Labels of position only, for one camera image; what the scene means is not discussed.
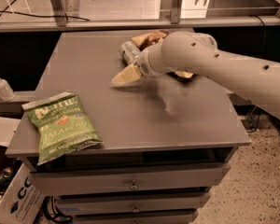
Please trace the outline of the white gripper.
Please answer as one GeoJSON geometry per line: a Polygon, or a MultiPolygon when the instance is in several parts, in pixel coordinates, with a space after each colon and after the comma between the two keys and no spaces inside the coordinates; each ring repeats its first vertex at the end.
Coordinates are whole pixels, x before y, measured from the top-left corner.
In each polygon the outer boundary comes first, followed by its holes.
{"type": "Polygon", "coordinates": [[[127,65],[121,72],[112,78],[115,86],[123,86],[134,82],[141,78],[141,74],[145,77],[158,77],[163,74],[174,71],[161,54],[162,43],[158,43],[142,50],[137,59],[137,66],[133,64],[127,65]]]}

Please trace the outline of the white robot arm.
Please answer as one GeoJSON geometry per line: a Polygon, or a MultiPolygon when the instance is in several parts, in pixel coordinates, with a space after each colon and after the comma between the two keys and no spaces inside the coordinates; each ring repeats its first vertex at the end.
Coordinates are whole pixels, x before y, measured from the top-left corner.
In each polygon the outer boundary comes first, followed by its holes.
{"type": "Polygon", "coordinates": [[[207,34],[173,32],[140,52],[112,82],[122,86],[141,77],[189,72],[207,77],[280,119],[280,63],[217,48],[207,34]]]}

